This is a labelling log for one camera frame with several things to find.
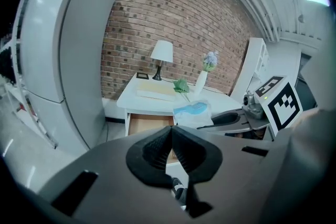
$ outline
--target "ceiling beam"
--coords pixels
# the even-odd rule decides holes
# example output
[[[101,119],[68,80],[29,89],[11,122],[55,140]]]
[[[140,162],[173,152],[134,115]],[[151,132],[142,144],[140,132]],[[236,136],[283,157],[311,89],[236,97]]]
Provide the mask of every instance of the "ceiling beam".
[[[289,32],[281,32],[280,39],[304,44],[314,49],[320,49],[322,46],[322,41],[319,39]]]

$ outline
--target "floor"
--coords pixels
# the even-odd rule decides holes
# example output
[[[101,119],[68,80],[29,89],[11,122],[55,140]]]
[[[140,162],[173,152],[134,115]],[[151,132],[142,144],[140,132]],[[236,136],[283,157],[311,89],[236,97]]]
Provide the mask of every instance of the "floor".
[[[23,124],[10,107],[8,96],[4,95],[0,99],[0,152],[14,179],[38,192],[49,178],[74,161],[74,157],[53,149]],[[108,123],[97,144],[106,142],[107,128],[108,141],[125,136],[125,124]]]

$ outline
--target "black lamp base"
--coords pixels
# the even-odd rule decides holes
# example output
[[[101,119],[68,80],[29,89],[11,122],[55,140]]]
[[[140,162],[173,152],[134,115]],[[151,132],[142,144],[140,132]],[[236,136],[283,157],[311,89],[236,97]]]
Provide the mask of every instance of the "black lamp base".
[[[162,80],[162,79],[161,79],[161,76],[160,76],[160,73],[161,73],[161,66],[158,66],[158,67],[157,67],[156,74],[155,74],[155,76],[153,77],[153,79],[154,79],[154,80]]]

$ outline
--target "white vase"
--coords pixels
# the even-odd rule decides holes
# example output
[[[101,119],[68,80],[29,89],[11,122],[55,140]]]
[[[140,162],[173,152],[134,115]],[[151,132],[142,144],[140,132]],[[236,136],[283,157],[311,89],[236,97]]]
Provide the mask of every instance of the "white vase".
[[[203,89],[206,77],[208,76],[208,72],[202,71],[201,74],[199,74],[198,79],[196,81],[195,89],[194,89],[194,95],[199,95],[201,90]]]

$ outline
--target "white lampshade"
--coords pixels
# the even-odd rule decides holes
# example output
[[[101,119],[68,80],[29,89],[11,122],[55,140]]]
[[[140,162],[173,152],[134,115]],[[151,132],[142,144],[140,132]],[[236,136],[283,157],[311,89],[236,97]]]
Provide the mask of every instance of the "white lampshade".
[[[158,40],[151,54],[151,58],[173,62],[173,44],[168,41]]]

